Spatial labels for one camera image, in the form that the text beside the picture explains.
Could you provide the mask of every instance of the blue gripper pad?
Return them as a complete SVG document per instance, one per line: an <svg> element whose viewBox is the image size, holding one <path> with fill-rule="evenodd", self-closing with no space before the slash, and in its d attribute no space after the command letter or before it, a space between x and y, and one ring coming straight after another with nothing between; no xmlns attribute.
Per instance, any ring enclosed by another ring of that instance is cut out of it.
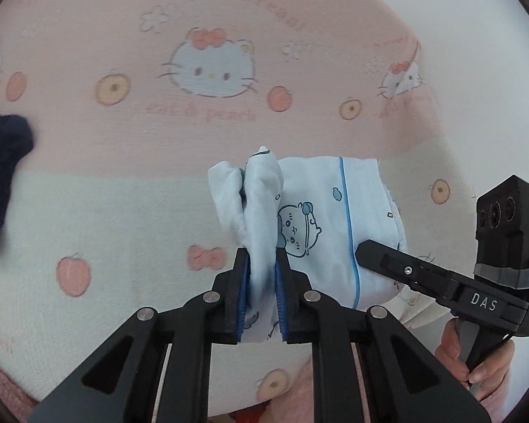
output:
<svg viewBox="0 0 529 423"><path fill-rule="evenodd" d="M275 270L275 285L276 292L276 307L278 309L278 324L280 326L280 334L282 340L286 342L288 339L288 320L286 318L286 294L282 285L282 274L280 273L280 265L278 261L274 267Z"/></svg>

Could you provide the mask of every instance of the metal screw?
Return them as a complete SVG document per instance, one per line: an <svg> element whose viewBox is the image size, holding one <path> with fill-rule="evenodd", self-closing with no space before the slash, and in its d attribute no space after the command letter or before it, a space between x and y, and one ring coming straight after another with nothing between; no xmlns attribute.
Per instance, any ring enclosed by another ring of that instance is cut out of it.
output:
<svg viewBox="0 0 529 423"><path fill-rule="evenodd" d="M137 312L137 318L141 321L148 321L155 316L155 312L152 308L143 307Z"/></svg>
<svg viewBox="0 0 529 423"><path fill-rule="evenodd" d="M371 315L374 318L378 318L379 320L382 320L386 318L386 316L388 315L388 310L386 310L384 307L376 305L375 307L371 308Z"/></svg>
<svg viewBox="0 0 529 423"><path fill-rule="evenodd" d="M220 295L216 291L208 291L203 296L204 301L209 304L211 304L212 302L217 302L219 298L220 298Z"/></svg>
<svg viewBox="0 0 529 423"><path fill-rule="evenodd" d="M308 302L317 302L319 299L322 298L322 295L319 294L317 291L306 291L303 293L303 298L306 299Z"/></svg>

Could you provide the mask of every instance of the finger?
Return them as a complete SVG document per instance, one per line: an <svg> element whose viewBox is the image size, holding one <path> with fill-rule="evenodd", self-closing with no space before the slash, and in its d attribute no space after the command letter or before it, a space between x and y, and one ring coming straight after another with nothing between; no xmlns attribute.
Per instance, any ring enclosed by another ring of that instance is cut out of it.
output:
<svg viewBox="0 0 529 423"><path fill-rule="evenodd" d="M481 401L494 393L494 391L496 391L504 381L505 374L508 372L508 369L509 364L503 366L501 369L498 369L493 375L488 377L488 379L485 379L474 397L478 401Z"/></svg>
<svg viewBox="0 0 529 423"><path fill-rule="evenodd" d="M488 379L488 377L491 377L496 371L511 363L514 352L515 343L510 339L488 356L482 364L475 368L470 373L468 380L470 383L474 384Z"/></svg>
<svg viewBox="0 0 529 423"><path fill-rule="evenodd" d="M447 355L442 345L439 345L435 350L435 357L447 368L455 379L461 382L468 380L469 370L467 365Z"/></svg>
<svg viewBox="0 0 529 423"><path fill-rule="evenodd" d="M456 318L453 318L445 324L443 335L441 336L441 345L443 345L451 358L457 359L458 355L460 355L460 340L458 340L456 333L455 320Z"/></svg>

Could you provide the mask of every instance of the white cloth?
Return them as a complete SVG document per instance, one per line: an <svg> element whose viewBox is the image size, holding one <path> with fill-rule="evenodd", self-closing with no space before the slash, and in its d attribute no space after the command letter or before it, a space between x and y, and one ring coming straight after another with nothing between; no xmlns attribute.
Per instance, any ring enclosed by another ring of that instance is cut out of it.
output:
<svg viewBox="0 0 529 423"><path fill-rule="evenodd" d="M243 342L261 342L275 326L276 247L291 267L345 307L384 304L402 288L358 266L357 246L372 239L401 251L407 244L398 207L374 159L289 157L276 160L267 148L245 169L221 162L209 172L221 226L251 257L249 305Z"/></svg>

